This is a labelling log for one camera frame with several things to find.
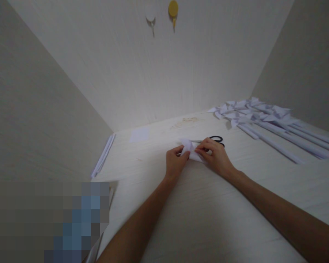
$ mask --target paper stick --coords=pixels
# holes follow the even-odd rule
[[[255,135],[257,135],[261,140],[265,141],[268,143],[270,146],[272,146],[274,149],[276,149],[278,152],[289,158],[291,161],[293,161],[296,164],[304,164],[305,162],[301,160],[299,157],[294,155],[293,153],[289,152],[279,144],[273,142],[270,138],[262,134],[261,132],[255,130],[252,128],[250,125],[247,124],[241,124],[244,128],[249,129],[251,132],[253,132]]]
[[[306,133],[303,133],[303,132],[301,132],[301,131],[299,131],[299,130],[293,128],[293,127],[289,127],[289,129],[290,129],[290,131],[291,131],[292,133],[295,133],[295,134],[297,134],[298,136],[300,136],[300,137],[302,137],[302,138],[304,138],[304,139],[306,139],[306,140],[309,140],[309,141],[311,141],[311,142],[313,142],[313,143],[319,145],[320,147],[323,147],[323,148],[329,150],[329,144],[327,144],[327,143],[325,143],[325,142],[323,142],[323,141],[319,141],[319,140],[317,140],[315,137],[313,137],[313,136],[311,136],[311,135],[308,135],[308,134],[306,134]]]
[[[280,137],[283,137],[284,139],[287,139],[288,141],[290,141],[293,144],[299,146],[300,148],[306,150],[307,152],[309,152],[310,154],[314,155],[315,157],[317,157],[321,160],[329,159],[329,154],[326,151],[317,149],[316,147],[314,147],[312,145],[308,145],[308,144],[304,143],[303,141],[301,141],[298,137],[291,136],[285,132],[275,131],[271,126],[265,125],[265,123],[263,123],[263,122],[257,123],[257,125],[275,133],[276,135],[279,135]]]
[[[238,124],[238,127],[240,129],[242,129],[244,132],[246,132],[248,135],[250,135],[252,138],[254,138],[255,140],[258,139],[258,136],[256,134],[254,134],[253,132],[251,132],[249,129],[245,128],[244,126],[242,126],[242,124]]]
[[[297,125],[295,125],[295,124],[292,124],[292,125],[290,125],[290,126],[293,127],[293,128],[295,128],[295,129],[297,129],[297,130],[300,130],[300,131],[302,131],[302,132],[304,132],[304,133],[307,133],[308,135],[311,135],[311,136],[313,136],[313,137],[316,137],[317,139],[320,139],[320,140],[322,140],[322,141],[324,141],[324,142],[329,143],[329,137],[326,137],[326,136],[323,136],[323,135],[316,134],[316,133],[314,133],[314,132],[312,132],[312,131],[306,130],[305,128],[302,128],[302,127],[297,126]]]

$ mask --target white table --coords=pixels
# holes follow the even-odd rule
[[[296,165],[261,140],[212,113],[195,113],[152,123],[146,142],[129,144],[130,130],[117,132],[94,182],[117,181],[110,224],[99,254],[165,174],[166,151],[179,138],[224,138],[237,169],[259,184],[329,224],[329,160],[320,161],[288,141],[255,127],[304,159]],[[329,136],[312,126],[307,128]],[[143,262],[304,262],[298,252],[228,182],[189,160],[150,239]]]

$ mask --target paper sheet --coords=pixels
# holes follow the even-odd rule
[[[150,134],[149,127],[141,127],[134,129],[132,131],[131,138],[129,139],[129,143],[147,141],[149,139],[149,134]]]
[[[180,154],[180,156],[182,156],[185,152],[189,151],[190,152],[189,159],[204,163],[202,157],[194,151],[196,147],[193,145],[191,140],[185,138],[180,138],[179,140],[181,141],[182,145],[184,145],[184,149]]]

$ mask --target white paper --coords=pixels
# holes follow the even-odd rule
[[[218,119],[222,119],[222,114],[220,114],[219,111],[216,111],[215,115]]]
[[[230,123],[231,123],[231,127],[235,128],[239,124],[239,120],[238,119],[232,119],[230,121]]]
[[[222,106],[220,107],[219,112],[220,112],[220,114],[224,114],[224,113],[228,112],[228,107],[227,107],[227,105],[226,105],[226,104],[222,105]]]
[[[246,100],[239,101],[235,104],[235,109],[245,109]]]
[[[194,161],[199,161],[202,163],[204,162],[202,157],[198,153],[195,152],[195,147],[194,147],[193,143],[191,142],[191,140],[185,139],[185,138],[180,138],[179,140],[182,143],[182,145],[184,145],[183,151],[180,154],[180,156],[182,156],[185,152],[189,151],[190,152],[189,159],[194,160]]]
[[[213,107],[213,108],[209,109],[207,112],[215,112],[216,110],[218,110],[217,107]]]
[[[131,138],[129,139],[129,143],[133,142],[141,142],[147,141],[149,139],[150,128],[149,127],[141,127],[132,130]]]

